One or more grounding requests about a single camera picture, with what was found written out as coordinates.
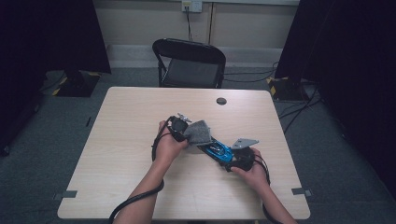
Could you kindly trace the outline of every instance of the wooden table top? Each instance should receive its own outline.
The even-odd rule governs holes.
[[[218,98],[227,100],[217,104]],[[259,140],[271,187],[296,219],[310,211],[272,98],[267,91],[113,87],[93,124],[63,198],[60,218],[108,218],[126,200],[151,165],[151,146],[161,120],[182,113],[205,120],[211,134],[231,146],[238,138]],[[197,147],[188,147],[164,179],[153,219],[263,219],[256,193]]]

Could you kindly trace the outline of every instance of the gray carpet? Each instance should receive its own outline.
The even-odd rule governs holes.
[[[264,70],[270,68],[227,68],[226,73]],[[61,75],[48,73],[45,86]],[[226,79],[263,77],[228,75]],[[229,80],[224,81],[223,89],[268,90],[264,81]],[[59,219],[60,201],[53,200],[53,195],[67,188],[108,88],[157,85],[156,68],[119,68],[99,79],[91,98],[53,97],[54,87],[44,91],[40,109],[10,145],[10,155],[0,158],[0,223],[106,223]],[[313,86],[307,91],[312,94]],[[301,107],[275,105],[278,114]],[[292,117],[281,120],[284,128]],[[311,217],[299,223],[396,223],[396,203],[368,162],[342,137],[337,119],[325,104],[303,111],[290,125],[286,139],[303,187],[313,193],[307,198]]]

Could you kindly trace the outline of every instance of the electrical outlet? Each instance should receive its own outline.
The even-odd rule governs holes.
[[[181,11],[202,12],[202,1],[181,1]]]

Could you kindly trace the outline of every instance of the gray pad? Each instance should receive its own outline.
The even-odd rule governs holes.
[[[189,141],[190,146],[206,145],[212,142],[210,129],[204,120],[190,124],[183,135]]]

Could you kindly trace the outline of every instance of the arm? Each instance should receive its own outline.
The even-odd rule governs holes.
[[[253,148],[253,151],[256,156],[261,156],[260,151],[256,148]],[[271,217],[284,224],[297,223],[270,188],[266,180],[266,173],[256,161],[253,163],[253,167],[247,172],[237,167],[232,167],[231,170],[240,175],[259,194],[262,203]]]
[[[164,121],[160,122],[159,130],[164,124]],[[172,161],[188,145],[187,141],[179,143],[171,134],[167,133],[169,131],[165,128],[163,130],[163,137],[157,146],[156,160],[151,164],[146,175],[131,193],[130,198],[160,186]],[[117,214],[114,223],[151,223],[156,201],[157,194],[154,194],[127,205]]]

